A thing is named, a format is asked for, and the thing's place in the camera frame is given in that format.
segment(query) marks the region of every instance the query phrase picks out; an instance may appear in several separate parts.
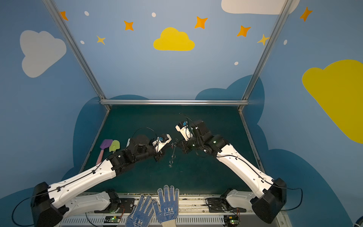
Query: blue dotted glove palm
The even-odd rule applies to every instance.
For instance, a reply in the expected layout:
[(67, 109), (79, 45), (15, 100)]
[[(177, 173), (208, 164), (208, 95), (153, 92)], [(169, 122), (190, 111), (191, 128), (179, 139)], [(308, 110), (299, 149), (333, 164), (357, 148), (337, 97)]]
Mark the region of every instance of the blue dotted glove palm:
[(132, 213), (127, 217), (125, 227), (147, 227), (154, 215), (152, 204), (155, 202), (148, 195), (144, 199), (144, 195), (140, 196), (139, 203), (134, 207)]
[(160, 222), (175, 220), (179, 214), (179, 189), (174, 190), (174, 186), (170, 188), (165, 185), (164, 193), (162, 189), (158, 189), (160, 207), (156, 201), (152, 203), (156, 219)]

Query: lime green spatula head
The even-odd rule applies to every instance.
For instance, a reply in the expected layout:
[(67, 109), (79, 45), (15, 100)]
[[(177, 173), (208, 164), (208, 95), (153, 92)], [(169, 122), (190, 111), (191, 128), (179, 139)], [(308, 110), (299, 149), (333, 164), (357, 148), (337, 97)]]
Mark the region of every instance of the lime green spatula head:
[(111, 146), (109, 148), (109, 151), (116, 151), (117, 149), (120, 149), (120, 142), (118, 140), (114, 140), (111, 143)]

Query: green table surface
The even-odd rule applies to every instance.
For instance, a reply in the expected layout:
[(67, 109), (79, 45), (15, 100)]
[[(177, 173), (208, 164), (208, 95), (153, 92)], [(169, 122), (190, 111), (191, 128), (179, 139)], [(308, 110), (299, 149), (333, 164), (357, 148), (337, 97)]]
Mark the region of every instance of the green table surface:
[[(193, 121), (204, 120), (213, 135), (220, 134), (234, 148), (257, 166), (246, 132), (236, 107), (231, 106), (113, 106), (99, 134), (93, 150), (87, 160), (84, 170), (95, 166), (100, 153), (99, 146), (104, 139), (120, 141), (121, 148), (126, 147), (128, 138), (140, 127), (152, 128), (158, 136), (170, 134), (172, 142), (183, 137), (175, 126), (185, 117)], [(140, 129), (138, 134), (155, 138), (148, 129)], [(176, 158), (172, 167), (169, 161), (172, 149), (158, 162), (153, 158), (137, 162), (135, 167), (113, 179), (104, 181), (88, 190), (101, 192), (115, 189), (119, 193), (156, 193), (164, 185), (174, 185), (181, 194), (222, 194), (228, 188), (241, 191), (251, 191), (250, 188), (227, 166), (216, 158), (206, 156), (202, 151), (191, 151), (183, 154), (181, 149), (175, 149)], [(105, 149), (103, 159), (111, 153)]]

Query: blue glove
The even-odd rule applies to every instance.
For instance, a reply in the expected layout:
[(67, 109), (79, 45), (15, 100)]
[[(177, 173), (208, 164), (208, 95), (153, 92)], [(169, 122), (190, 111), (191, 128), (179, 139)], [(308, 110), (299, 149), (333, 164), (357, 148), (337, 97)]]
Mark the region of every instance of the blue glove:
[(179, 189), (174, 186), (164, 186), (164, 193), (162, 189), (158, 189), (160, 207), (156, 201), (152, 203), (154, 207), (156, 219), (160, 222), (167, 222), (175, 220), (179, 213)]
[(144, 195), (141, 195), (139, 203), (127, 217), (125, 227), (147, 227), (154, 215), (154, 209), (152, 208), (153, 202), (155, 202), (155, 200), (151, 199), (151, 195), (148, 195), (145, 201)]

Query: yellow star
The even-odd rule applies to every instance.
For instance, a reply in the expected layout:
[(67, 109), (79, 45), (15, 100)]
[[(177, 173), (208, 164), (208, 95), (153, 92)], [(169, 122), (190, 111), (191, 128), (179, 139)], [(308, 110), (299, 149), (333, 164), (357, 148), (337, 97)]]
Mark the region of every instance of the yellow star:
[(237, 35), (237, 36), (244, 36), (244, 37), (246, 37), (247, 32), (248, 32), (248, 30), (249, 30), (250, 28), (251, 28), (251, 27), (245, 28), (245, 27), (241, 26), (241, 30), (240, 30), (240, 32), (238, 33), (238, 35)]
[(305, 12), (304, 12), (304, 14), (303, 15), (301, 15), (301, 19), (304, 19), (304, 22), (306, 21), (306, 18), (307, 18), (307, 16), (309, 16), (309, 14), (311, 14), (311, 12), (312, 12), (312, 10), (310, 11), (310, 10), (308, 10), (307, 8), (305, 9)]
[(131, 30), (131, 31), (133, 31), (133, 30), (134, 30), (134, 29), (132, 28), (132, 24), (133, 24), (133, 22), (130, 22), (130, 23), (128, 23), (128, 22), (126, 22), (126, 21), (123, 21), (123, 22), (125, 22), (125, 24), (126, 24), (125, 30)]
[(204, 29), (204, 23), (207, 21), (208, 18), (201, 19), (197, 17), (197, 24), (195, 25), (195, 28), (202, 28)]
[(64, 20), (68, 20), (68, 18), (66, 17), (66, 11), (60, 12), (60, 14)]
[(98, 41), (97, 41), (97, 42), (101, 42), (101, 43), (105, 44), (105, 43), (103, 42), (103, 40), (104, 40), (105, 38), (100, 38), (100, 37), (98, 37), (98, 36), (97, 36), (97, 38), (98, 38)]
[(265, 34), (263, 34), (262, 35), (262, 39), (260, 40), (260, 41), (258, 41), (257, 43), (259, 43), (259, 42), (261, 42), (261, 43), (263, 43), (264, 45), (265, 45), (265, 42), (266, 42), (266, 40), (268, 40), (270, 37), (265, 37)]

